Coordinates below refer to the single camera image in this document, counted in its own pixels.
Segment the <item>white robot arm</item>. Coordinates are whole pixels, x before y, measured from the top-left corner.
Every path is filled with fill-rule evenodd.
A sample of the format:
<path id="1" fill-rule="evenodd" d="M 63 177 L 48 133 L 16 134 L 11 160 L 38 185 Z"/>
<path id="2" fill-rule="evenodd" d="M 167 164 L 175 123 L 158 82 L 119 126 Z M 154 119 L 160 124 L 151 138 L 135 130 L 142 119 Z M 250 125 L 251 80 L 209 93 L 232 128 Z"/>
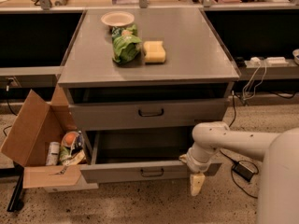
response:
<path id="1" fill-rule="evenodd" d="M 232 131 L 224 122 L 192 129 L 193 145 L 179 159 L 202 175 L 221 148 L 262 163 L 256 224 L 299 224 L 299 129 L 284 133 Z"/>

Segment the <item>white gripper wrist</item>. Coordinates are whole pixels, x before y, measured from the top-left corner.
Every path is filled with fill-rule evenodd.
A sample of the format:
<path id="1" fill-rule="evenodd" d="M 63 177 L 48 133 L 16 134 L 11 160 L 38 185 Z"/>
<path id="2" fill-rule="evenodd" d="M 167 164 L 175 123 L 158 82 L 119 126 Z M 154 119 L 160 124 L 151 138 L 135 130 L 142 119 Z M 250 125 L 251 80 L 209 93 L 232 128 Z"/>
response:
<path id="1" fill-rule="evenodd" d="M 218 152 L 214 147 L 202 147 L 194 143 L 187 151 L 178 157 L 180 161 L 185 163 L 192 173 L 190 175 L 191 195 L 196 196 L 200 193 L 205 182 L 205 175 L 202 174 L 208 170 L 211 165 L 212 157 Z"/>

